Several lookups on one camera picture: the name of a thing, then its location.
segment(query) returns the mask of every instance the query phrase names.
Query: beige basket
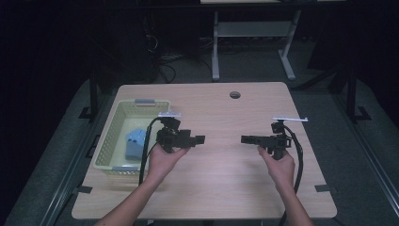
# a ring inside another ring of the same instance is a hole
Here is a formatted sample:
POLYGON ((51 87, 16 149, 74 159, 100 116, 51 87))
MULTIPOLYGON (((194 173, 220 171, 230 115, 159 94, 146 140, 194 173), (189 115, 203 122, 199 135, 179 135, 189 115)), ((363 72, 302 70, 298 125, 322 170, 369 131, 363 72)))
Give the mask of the beige basket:
MULTIPOLYGON (((107 174, 132 175, 138 174, 140 160, 125 159, 125 136, 135 129, 147 130, 147 127, 159 112, 170 110, 170 102, 154 99, 134 99, 120 101, 108 128, 104 128, 104 141, 99 142, 98 154, 95 157, 94 168, 107 174)), ((149 148, 155 143, 156 132, 163 125, 156 121, 152 126, 149 148)))

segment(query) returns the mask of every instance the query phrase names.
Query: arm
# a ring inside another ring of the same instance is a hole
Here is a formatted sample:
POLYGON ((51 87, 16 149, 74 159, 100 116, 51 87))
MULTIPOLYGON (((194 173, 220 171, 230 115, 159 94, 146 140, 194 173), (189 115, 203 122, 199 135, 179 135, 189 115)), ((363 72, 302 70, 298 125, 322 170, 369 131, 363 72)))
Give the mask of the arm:
POLYGON ((152 193, 187 152, 188 149, 180 149, 175 153, 167 153, 161 145, 156 144, 152 148, 150 169, 144 182, 95 225, 133 225, 152 193))
POLYGON ((284 151, 280 160, 272 158, 262 147, 258 147, 258 152, 266 163, 270 176, 276 183, 276 190, 284 203, 290 225, 313 225, 294 191, 294 159, 287 151, 284 151))

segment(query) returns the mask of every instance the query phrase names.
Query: metal stand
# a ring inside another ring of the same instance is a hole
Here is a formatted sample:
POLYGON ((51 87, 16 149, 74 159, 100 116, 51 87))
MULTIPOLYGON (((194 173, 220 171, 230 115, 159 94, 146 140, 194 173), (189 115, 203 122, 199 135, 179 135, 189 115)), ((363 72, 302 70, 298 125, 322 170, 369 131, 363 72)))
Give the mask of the metal stand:
POLYGON ((97 80, 95 72, 91 74, 88 82, 90 86, 90 107, 86 106, 83 108, 79 119, 90 119, 90 122, 93 122, 98 112, 97 80))
POLYGON ((295 75, 288 60, 288 52, 294 39, 300 10, 295 12, 292 21, 279 22, 220 22, 218 12, 214 21, 214 51, 212 52, 212 79, 218 81, 219 61, 217 57, 218 37, 287 37, 283 49, 279 50, 279 57, 288 79, 295 80, 295 75))

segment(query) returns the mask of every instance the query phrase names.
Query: table surface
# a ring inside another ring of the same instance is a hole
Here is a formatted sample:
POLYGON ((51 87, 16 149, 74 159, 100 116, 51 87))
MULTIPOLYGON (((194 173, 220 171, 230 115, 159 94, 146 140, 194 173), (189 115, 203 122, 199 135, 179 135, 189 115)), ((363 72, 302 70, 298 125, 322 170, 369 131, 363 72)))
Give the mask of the table surface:
MULTIPOLYGON (((267 174, 255 145, 242 144, 242 135, 272 136, 272 117, 299 118, 283 83, 211 83, 122 86, 104 126, 109 127, 118 101, 164 99, 181 112, 180 129, 191 136, 205 135, 205 143, 192 148, 150 198, 139 218, 234 219, 280 218, 283 203, 267 174), (230 97, 232 91, 241 94, 230 97)), ((311 218, 333 218, 337 210, 325 185, 302 122, 285 124, 296 134, 304 151, 304 170, 298 197, 311 218)), ((104 140, 102 133, 99 144, 104 140)), ((287 149, 297 163, 295 147, 287 149)), ((111 176, 93 168, 94 157, 79 193, 74 218, 101 218, 137 186, 138 175, 111 176)))

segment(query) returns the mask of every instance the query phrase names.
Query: hand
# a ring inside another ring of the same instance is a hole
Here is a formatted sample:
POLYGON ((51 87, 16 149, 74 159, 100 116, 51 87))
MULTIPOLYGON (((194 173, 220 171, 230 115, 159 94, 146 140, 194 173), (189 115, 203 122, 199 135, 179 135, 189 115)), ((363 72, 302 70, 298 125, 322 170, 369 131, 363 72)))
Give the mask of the hand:
POLYGON ((146 181, 153 180, 158 185, 172 171, 179 159, 190 149, 180 149, 174 153, 167 153, 159 143, 156 143, 150 154, 150 168, 146 181))
POLYGON ((267 152, 266 149, 258 146, 258 152, 267 165, 269 174, 276 184, 276 189, 279 193, 284 191, 294 191, 294 159, 287 151, 282 152, 282 158, 274 159, 267 152))

